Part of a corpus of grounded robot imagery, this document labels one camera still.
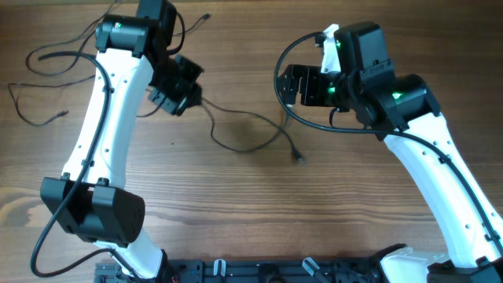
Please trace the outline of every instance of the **wood grain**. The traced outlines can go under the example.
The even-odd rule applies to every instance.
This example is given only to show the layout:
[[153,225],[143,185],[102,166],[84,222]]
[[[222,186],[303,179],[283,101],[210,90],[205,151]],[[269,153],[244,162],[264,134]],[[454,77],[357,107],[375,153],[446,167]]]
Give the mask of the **wood grain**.
[[[21,108],[42,121],[34,128],[16,115],[9,82],[58,84],[90,75],[79,62],[55,78],[31,74],[24,57],[35,47],[77,35],[106,5],[0,9],[0,282],[40,282],[28,267],[31,250],[50,213],[39,199],[43,177],[57,177],[80,131],[91,83],[62,90],[16,88]],[[429,84],[465,161],[492,204],[503,208],[503,2],[408,1],[177,3],[186,22],[213,17],[185,42],[182,53],[204,67],[204,95],[227,108],[279,121],[273,68],[293,40],[331,23],[374,20],[385,31],[399,74]],[[132,15],[134,4],[115,13]],[[95,52],[90,42],[87,52]],[[55,50],[76,49],[77,46]],[[69,59],[35,62],[57,70]],[[312,42],[286,64],[320,64]],[[152,109],[147,101],[141,113]],[[327,123],[328,109],[301,108]],[[274,129],[249,116],[215,112],[215,134],[236,147],[266,140]],[[354,115],[337,116],[342,127]],[[368,255],[404,242],[427,251],[445,244],[408,173],[373,136],[329,134],[293,123],[288,131],[308,164],[293,164],[282,138],[255,154],[221,149],[209,138],[199,108],[182,117],[159,113],[139,119],[127,161],[127,189],[145,198],[145,227],[172,259],[302,258]],[[54,270],[94,250],[55,227],[42,248],[41,270]],[[90,281],[94,263],[45,281]]]

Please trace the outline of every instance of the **black cable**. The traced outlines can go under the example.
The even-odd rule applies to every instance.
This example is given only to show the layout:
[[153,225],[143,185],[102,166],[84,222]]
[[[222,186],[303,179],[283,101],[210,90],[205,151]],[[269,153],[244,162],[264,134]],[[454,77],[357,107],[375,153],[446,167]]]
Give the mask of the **black cable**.
[[280,134],[283,134],[287,139],[288,139],[288,142],[290,143],[290,146],[292,148],[292,155],[294,156],[294,158],[299,162],[299,163],[302,163],[303,162],[303,157],[302,157],[302,154],[299,152],[299,150],[295,147],[295,144],[293,143],[293,140],[292,138],[290,137],[290,135],[286,132],[285,128],[286,126],[288,125],[288,121],[289,121],[289,116],[287,114],[287,116],[285,117],[285,121],[283,122],[282,126],[279,126],[277,125],[275,122],[271,121],[270,119],[266,118],[265,116],[262,116],[260,114],[257,114],[257,113],[254,113],[254,112],[247,112],[247,111],[237,111],[237,110],[229,110],[229,109],[225,109],[225,108],[222,108],[222,107],[219,107],[217,105],[215,105],[213,102],[209,101],[208,99],[206,98],[202,98],[203,99],[203,102],[204,104],[208,104],[210,105],[211,107],[219,110],[219,111],[222,111],[222,112],[229,112],[229,113],[239,113],[239,114],[249,114],[249,115],[253,115],[255,117],[258,117],[260,119],[263,119],[264,121],[268,122],[269,124],[271,124],[272,126],[276,127],[277,128],[277,132],[276,134],[270,138],[268,141],[260,144],[260,145],[257,145],[257,146],[254,146],[250,149],[234,149],[234,148],[231,148],[230,146],[228,145],[225,145],[223,144],[222,142],[220,142],[217,138],[215,138],[214,136],[214,130],[215,130],[215,117],[213,116],[213,114],[211,113],[210,109],[208,109],[204,104],[202,104],[201,106],[203,107],[204,111],[208,114],[208,116],[210,117],[210,120],[211,120],[211,130],[210,130],[210,136],[211,136],[211,139],[217,143],[218,145],[220,145],[221,147],[223,147],[224,149],[228,149],[230,151],[233,151],[235,153],[253,153],[259,149],[263,149],[265,148],[266,146],[268,146],[269,144],[271,144],[272,142],[274,142],[279,136]]
[[[196,22],[193,24],[193,26],[192,26],[192,27],[188,28],[188,29],[185,31],[185,34],[187,35],[189,32],[194,31],[194,29],[196,29],[196,26],[197,26],[197,24],[198,24],[200,21],[202,21],[202,20],[206,21],[206,20],[207,20],[207,19],[209,19],[210,17],[211,17],[211,14],[210,14],[210,13],[207,13],[207,14],[204,14],[203,16],[201,16],[199,19],[197,19],[197,20],[196,20]],[[179,33],[175,33],[175,34],[173,34],[173,36],[180,36],[180,35],[182,35],[182,34],[183,34],[183,31],[182,31],[182,32],[179,32]]]
[[48,123],[51,123],[53,122],[55,119],[59,118],[59,117],[62,117],[62,116],[65,116],[69,113],[68,110],[64,110],[64,111],[61,111],[59,113],[57,113],[56,115],[52,116],[51,118],[49,118],[46,122],[44,123],[34,123],[34,122],[31,122],[28,118],[26,118],[20,111],[19,109],[19,97],[14,97],[14,93],[13,93],[13,90],[12,90],[12,86],[29,86],[29,87],[42,87],[42,88],[60,88],[60,87],[66,87],[66,86],[72,86],[72,85],[75,85],[77,83],[83,83],[83,82],[86,82],[87,80],[89,79],[92,79],[94,78],[94,75],[90,76],[90,77],[87,77],[85,79],[80,79],[79,81],[76,81],[76,82],[72,82],[72,83],[64,83],[64,84],[61,84],[61,85],[57,85],[57,86],[47,86],[47,85],[39,85],[39,84],[32,84],[32,83],[8,83],[7,84],[7,89],[9,89],[9,94],[10,94],[10,97],[13,99],[13,103],[14,103],[14,107],[16,108],[16,112],[17,112],[17,115],[26,123],[32,125],[33,127],[41,127],[41,126],[45,126],[46,124]]
[[164,102],[166,101],[167,97],[164,97],[164,99],[160,102],[159,105],[157,105],[157,107],[151,111],[150,113],[147,113],[147,114],[144,114],[144,115],[136,115],[136,117],[138,118],[146,118],[146,117],[150,117],[154,114],[156,114],[157,111],[159,111],[159,109],[161,108],[161,106],[163,106]]
[[183,42],[185,41],[185,23],[183,22],[183,17],[180,13],[176,13],[176,15],[178,16],[178,19],[180,19],[180,24],[182,24],[182,39],[180,39],[180,44],[178,45],[177,48],[173,49],[173,50],[168,50],[167,51],[167,55],[170,56],[170,55],[175,55],[176,53],[180,52],[180,50],[182,50],[182,47],[183,47]]
[[[463,174],[459,171],[459,169],[452,162],[452,160],[445,153],[442,152],[442,150],[438,149],[433,144],[431,144],[431,143],[425,141],[424,139],[419,138],[419,137],[417,137],[417,136],[415,136],[413,134],[402,133],[402,132],[399,132],[399,131],[366,130],[366,129],[351,129],[351,128],[327,127],[327,126],[323,126],[323,125],[320,125],[320,124],[317,124],[317,123],[312,123],[312,122],[310,122],[310,121],[308,121],[308,120],[306,120],[304,118],[301,118],[301,117],[297,116],[285,104],[285,102],[283,101],[283,98],[281,97],[279,89],[277,88],[277,77],[279,75],[279,71],[280,71],[280,68],[281,68],[281,63],[283,63],[283,60],[285,59],[285,57],[287,56],[287,54],[295,46],[299,45],[301,42],[304,42],[304,41],[306,41],[306,40],[308,40],[310,38],[313,38],[313,37],[315,37],[317,35],[322,35],[322,34],[323,34],[323,32],[318,31],[318,32],[310,33],[309,35],[304,35],[300,39],[295,40],[292,44],[290,44],[290,46],[288,46],[285,49],[285,51],[283,51],[283,53],[281,54],[280,58],[278,59],[278,61],[276,63],[276,68],[274,69],[274,91],[276,92],[276,96],[277,96],[277,99],[278,99],[281,107],[283,107],[283,109],[293,119],[296,119],[297,121],[303,123],[304,125],[307,125],[309,127],[313,127],[315,129],[324,130],[324,131],[333,132],[333,133],[346,133],[346,134],[383,134],[383,135],[389,134],[389,135],[394,135],[394,136],[401,137],[401,138],[411,139],[411,140],[413,140],[415,142],[418,142],[418,143],[426,146],[430,150],[432,150],[434,153],[436,153],[440,157],[440,160],[442,160],[445,164],[447,164],[447,166],[449,166],[450,170],[452,170],[452,172],[456,175],[457,179],[460,181],[460,183],[466,189],[466,192],[467,192],[468,196],[470,197],[473,205],[475,206],[475,209],[477,210],[477,212],[480,215],[480,218],[482,219],[482,222],[483,222],[484,226],[487,229],[489,237],[494,242],[494,245],[495,245],[496,249],[498,250],[498,252],[500,253],[500,256],[503,256],[503,246],[501,245],[501,242],[500,242],[500,236],[496,233],[496,231],[494,230],[493,226],[490,224],[490,220],[487,217],[486,212],[483,210],[483,207],[480,204],[479,199],[477,198],[477,196],[473,192],[472,187],[466,181],[466,178],[464,178]],[[352,86],[348,87],[348,90],[350,92],[353,91]]]
[[98,120],[98,124],[96,126],[96,131],[94,132],[93,140],[91,141],[89,151],[87,152],[86,159],[83,161],[83,168],[79,173],[79,176],[75,180],[72,188],[68,191],[68,194],[66,197],[63,199],[61,202],[60,206],[57,208],[57,210],[54,212],[53,216],[49,220],[49,222],[46,224],[46,227],[40,234],[40,238],[37,241],[37,244],[35,245],[35,248],[33,249],[33,253],[31,254],[31,260],[30,260],[30,268],[31,272],[35,274],[38,277],[54,277],[59,274],[62,274],[64,272],[67,272],[71,270],[72,268],[75,268],[79,264],[85,262],[86,260],[92,258],[95,255],[98,255],[102,252],[110,252],[113,254],[117,260],[123,264],[125,267],[129,267],[130,272],[133,274],[133,276],[139,281],[139,277],[136,275],[136,273],[130,268],[129,265],[116,253],[115,250],[113,249],[100,249],[95,252],[90,253],[89,255],[84,256],[83,258],[77,260],[73,264],[70,264],[69,266],[62,268],[60,270],[56,270],[53,272],[48,272],[48,273],[43,273],[37,268],[37,258],[39,257],[40,253],[40,248],[42,247],[42,244],[44,240],[46,239],[47,235],[49,234],[51,228],[53,227],[54,223],[57,221],[57,218],[61,214],[61,212],[68,206],[68,203],[72,200],[74,197],[75,193],[77,192],[80,184],[82,183],[82,180],[84,176],[87,173],[87,170],[90,167],[91,161],[93,159],[94,151],[97,148],[97,143],[99,142],[99,138],[101,135],[101,132],[103,131],[103,126],[105,125],[105,118],[108,113],[108,107],[110,105],[110,97],[111,97],[111,83],[110,83],[110,78],[108,77],[108,73],[106,72],[105,68],[94,58],[93,55],[87,54],[87,53],[80,53],[77,51],[62,51],[62,52],[55,52],[55,53],[49,53],[47,55],[41,56],[39,60],[45,60],[48,58],[52,57],[63,57],[63,56],[73,56],[73,57],[82,57],[93,63],[98,71],[101,73],[101,77],[104,80],[105,87],[104,87],[104,92],[105,92],[105,98],[103,101],[103,109],[101,110],[101,115],[100,119]]
[[52,44],[48,44],[48,45],[44,45],[44,46],[40,46],[39,48],[31,51],[25,58],[24,60],[24,64],[26,65],[26,68],[28,68],[28,70],[34,72],[35,74],[37,75],[45,75],[45,76],[55,76],[55,75],[61,75],[65,72],[68,72],[70,69],[72,69],[75,64],[77,64],[77,61],[79,60],[79,57],[75,57],[74,61],[70,64],[70,66],[68,66],[65,70],[61,71],[61,72],[55,72],[55,73],[48,73],[48,72],[41,72],[41,71],[37,71],[35,69],[33,69],[31,67],[31,64],[30,64],[30,59],[31,59],[31,56],[33,56],[34,53],[40,51],[40,50],[44,50],[46,48],[49,48],[49,47],[54,47],[54,46],[62,46],[62,45],[67,45],[67,44],[70,44],[70,43],[74,43],[76,41],[79,41],[80,39],[83,39],[85,34],[90,30],[92,29],[93,31],[86,37],[86,40],[84,40],[83,44],[80,46],[79,48],[79,52],[82,52],[84,50],[84,47],[87,43],[87,41],[89,40],[89,38],[94,34],[95,32],[95,28],[96,28],[96,25],[97,23],[103,19],[104,17],[106,17],[108,15],[108,13],[110,13],[110,11],[112,10],[112,7],[117,3],[118,0],[114,0],[114,2],[108,7],[107,11],[99,18],[97,18],[96,20],[94,20],[92,23],[90,23],[86,29],[84,29],[84,31],[77,37],[75,37],[74,39],[70,39],[68,41],[65,41],[65,42],[59,42],[59,43],[52,43]]

